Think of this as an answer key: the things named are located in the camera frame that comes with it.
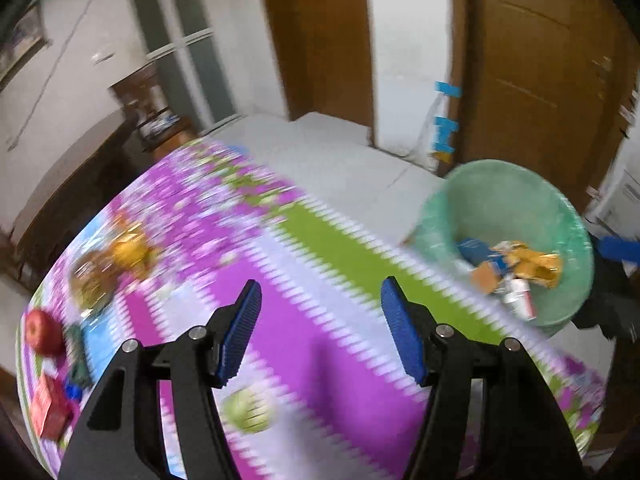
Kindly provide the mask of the dark green small packet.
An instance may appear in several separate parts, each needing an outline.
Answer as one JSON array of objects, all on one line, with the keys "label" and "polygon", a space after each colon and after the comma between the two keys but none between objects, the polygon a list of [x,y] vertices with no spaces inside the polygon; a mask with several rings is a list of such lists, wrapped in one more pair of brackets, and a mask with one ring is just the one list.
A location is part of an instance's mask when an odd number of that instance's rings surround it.
[{"label": "dark green small packet", "polygon": [[67,325],[64,330],[67,379],[81,388],[88,389],[93,385],[86,357],[84,336],[78,323]]}]

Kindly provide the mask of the green leaf scrap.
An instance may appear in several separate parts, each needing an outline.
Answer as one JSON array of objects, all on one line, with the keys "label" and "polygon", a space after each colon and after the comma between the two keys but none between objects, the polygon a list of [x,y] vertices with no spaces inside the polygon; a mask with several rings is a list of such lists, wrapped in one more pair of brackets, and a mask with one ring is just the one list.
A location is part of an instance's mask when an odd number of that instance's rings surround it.
[{"label": "green leaf scrap", "polygon": [[245,387],[231,393],[222,404],[224,417],[243,434],[258,434],[267,430],[274,419],[273,400],[267,393]]}]

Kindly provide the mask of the yellow snack packet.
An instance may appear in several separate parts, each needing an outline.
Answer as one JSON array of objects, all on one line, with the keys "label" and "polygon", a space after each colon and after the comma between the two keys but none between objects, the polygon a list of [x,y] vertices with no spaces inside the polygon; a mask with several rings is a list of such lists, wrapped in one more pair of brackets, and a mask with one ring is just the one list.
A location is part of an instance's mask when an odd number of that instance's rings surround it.
[{"label": "yellow snack packet", "polygon": [[503,256],[506,267],[517,278],[545,288],[558,286],[562,272],[562,258],[554,252],[538,252],[520,240],[504,240],[492,246]]}]

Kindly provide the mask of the green lined trash bin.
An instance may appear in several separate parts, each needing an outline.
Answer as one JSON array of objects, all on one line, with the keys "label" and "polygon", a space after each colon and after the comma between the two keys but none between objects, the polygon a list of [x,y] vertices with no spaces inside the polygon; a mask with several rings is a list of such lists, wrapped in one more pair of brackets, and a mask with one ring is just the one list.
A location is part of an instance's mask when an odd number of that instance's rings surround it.
[{"label": "green lined trash bin", "polygon": [[457,244],[469,237],[490,247],[522,243],[560,257],[559,284],[532,287],[537,317],[530,324],[541,333],[559,333],[589,297],[594,274],[589,234],[570,201],[539,174],[495,159],[452,170],[423,204],[409,246],[466,284]]}]

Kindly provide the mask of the blue bottle cap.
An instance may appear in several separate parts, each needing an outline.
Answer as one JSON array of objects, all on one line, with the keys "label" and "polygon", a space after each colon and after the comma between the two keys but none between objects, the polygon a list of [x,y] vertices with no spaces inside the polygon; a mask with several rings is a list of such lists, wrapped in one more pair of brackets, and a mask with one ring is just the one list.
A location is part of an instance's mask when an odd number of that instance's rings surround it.
[{"label": "blue bottle cap", "polygon": [[80,403],[82,396],[84,395],[84,390],[82,390],[81,386],[78,386],[73,382],[64,382],[64,392],[68,400],[76,403]]}]

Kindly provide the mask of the red carton box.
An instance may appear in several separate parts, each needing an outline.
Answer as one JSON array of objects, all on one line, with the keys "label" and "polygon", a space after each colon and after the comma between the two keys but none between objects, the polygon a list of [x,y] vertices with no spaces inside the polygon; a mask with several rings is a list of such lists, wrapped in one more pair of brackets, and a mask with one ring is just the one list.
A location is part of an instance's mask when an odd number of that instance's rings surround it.
[{"label": "red carton box", "polygon": [[29,415],[40,439],[56,442],[62,438],[73,418],[73,410],[58,378],[48,374],[40,376],[29,405]]}]

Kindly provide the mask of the white red medicine box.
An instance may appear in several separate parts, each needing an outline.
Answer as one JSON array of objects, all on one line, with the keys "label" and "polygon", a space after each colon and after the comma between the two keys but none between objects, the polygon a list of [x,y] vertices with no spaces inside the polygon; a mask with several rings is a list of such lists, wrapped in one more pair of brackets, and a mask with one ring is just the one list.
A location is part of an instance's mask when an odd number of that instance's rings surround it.
[{"label": "white red medicine box", "polygon": [[518,318],[531,321],[537,317],[528,281],[508,275],[503,281],[503,290],[503,302]]}]

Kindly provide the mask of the red apple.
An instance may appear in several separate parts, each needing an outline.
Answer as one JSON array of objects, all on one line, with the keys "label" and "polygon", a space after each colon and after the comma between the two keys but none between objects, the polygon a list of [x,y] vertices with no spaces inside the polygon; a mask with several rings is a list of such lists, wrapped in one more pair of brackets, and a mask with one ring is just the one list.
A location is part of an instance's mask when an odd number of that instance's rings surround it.
[{"label": "red apple", "polygon": [[25,340],[40,356],[60,356],[64,351],[62,324],[49,312],[31,310],[25,318]]}]

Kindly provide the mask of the orange snack wrapper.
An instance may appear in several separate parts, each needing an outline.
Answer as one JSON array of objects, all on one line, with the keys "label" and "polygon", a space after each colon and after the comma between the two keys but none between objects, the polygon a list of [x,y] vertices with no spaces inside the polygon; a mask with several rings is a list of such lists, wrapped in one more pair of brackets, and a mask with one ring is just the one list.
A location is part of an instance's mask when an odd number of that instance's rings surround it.
[{"label": "orange snack wrapper", "polygon": [[144,281],[152,273],[155,252],[140,222],[132,222],[123,214],[114,221],[114,237],[108,245],[116,268],[129,273],[136,280]]}]

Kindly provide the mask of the floral striped tablecloth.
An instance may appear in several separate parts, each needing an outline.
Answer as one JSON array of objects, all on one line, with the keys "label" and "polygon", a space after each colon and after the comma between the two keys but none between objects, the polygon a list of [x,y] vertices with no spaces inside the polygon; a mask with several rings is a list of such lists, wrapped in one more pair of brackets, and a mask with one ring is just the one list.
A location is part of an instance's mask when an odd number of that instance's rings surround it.
[{"label": "floral striped tablecloth", "polygon": [[126,339],[165,341],[205,320],[249,278],[262,285],[248,355],[224,388],[264,388],[272,405],[265,430],[230,430],[247,478],[400,477],[427,396],[402,370],[384,325],[387,275],[465,335],[491,344],[522,337],[578,451],[596,434],[604,399],[597,374],[496,304],[217,142],[180,148],[125,188],[67,244],[32,309],[80,319],[70,270],[83,252],[107,243],[118,217],[141,223],[160,262],[145,281],[123,278],[112,303],[85,322],[92,376]]}]

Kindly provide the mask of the blue tape strips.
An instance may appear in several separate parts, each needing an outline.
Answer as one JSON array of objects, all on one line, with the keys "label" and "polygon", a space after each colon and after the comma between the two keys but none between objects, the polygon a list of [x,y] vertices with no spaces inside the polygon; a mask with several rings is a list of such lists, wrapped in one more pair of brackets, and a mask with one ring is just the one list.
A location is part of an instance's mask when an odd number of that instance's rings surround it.
[{"label": "blue tape strips", "polygon": [[[435,90],[438,98],[454,100],[455,103],[461,98],[462,91],[459,87],[448,84],[445,81],[436,81]],[[444,116],[434,117],[435,134],[432,143],[433,156],[440,162],[449,164],[452,161],[454,147],[450,144],[451,135],[458,131],[459,125],[455,119]]]}]

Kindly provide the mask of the long dark wooden bench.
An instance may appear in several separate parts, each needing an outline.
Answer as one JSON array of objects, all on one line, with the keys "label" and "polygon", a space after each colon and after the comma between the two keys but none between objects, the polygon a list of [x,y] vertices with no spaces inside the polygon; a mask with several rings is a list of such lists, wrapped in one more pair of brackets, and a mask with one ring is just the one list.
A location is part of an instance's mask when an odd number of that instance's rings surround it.
[{"label": "long dark wooden bench", "polygon": [[18,265],[43,278],[81,229],[149,167],[137,114],[101,119],[44,174],[9,234]]}]

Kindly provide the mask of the dark wooden chair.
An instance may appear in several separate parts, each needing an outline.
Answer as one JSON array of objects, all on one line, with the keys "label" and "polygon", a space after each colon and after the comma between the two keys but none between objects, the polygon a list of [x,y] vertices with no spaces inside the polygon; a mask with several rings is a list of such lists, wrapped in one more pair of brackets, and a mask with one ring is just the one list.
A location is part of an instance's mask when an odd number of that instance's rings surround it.
[{"label": "dark wooden chair", "polygon": [[191,119],[172,110],[153,62],[115,82],[110,90],[124,110],[136,113],[137,137],[156,162],[198,137]]}]

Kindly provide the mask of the glass panel door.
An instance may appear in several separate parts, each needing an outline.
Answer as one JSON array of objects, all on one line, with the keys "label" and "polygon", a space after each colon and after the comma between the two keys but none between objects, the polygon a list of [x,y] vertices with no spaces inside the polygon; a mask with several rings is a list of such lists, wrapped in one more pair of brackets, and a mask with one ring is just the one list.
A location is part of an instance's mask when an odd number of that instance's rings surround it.
[{"label": "glass panel door", "polygon": [[204,0],[131,0],[170,109],[209,133],[238,117]]}]

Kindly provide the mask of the framed wall picture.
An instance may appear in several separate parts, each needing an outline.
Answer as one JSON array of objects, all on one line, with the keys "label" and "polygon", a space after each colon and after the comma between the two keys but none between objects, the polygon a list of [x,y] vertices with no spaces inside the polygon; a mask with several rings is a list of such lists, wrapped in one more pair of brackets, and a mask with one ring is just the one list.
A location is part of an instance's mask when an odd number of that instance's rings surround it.
[{"label": "framed wall picture", "polygon": [[2,44],[0,90],[3,91],[16,74],[50,43],[44,26],[41,0],[35,0]]}]

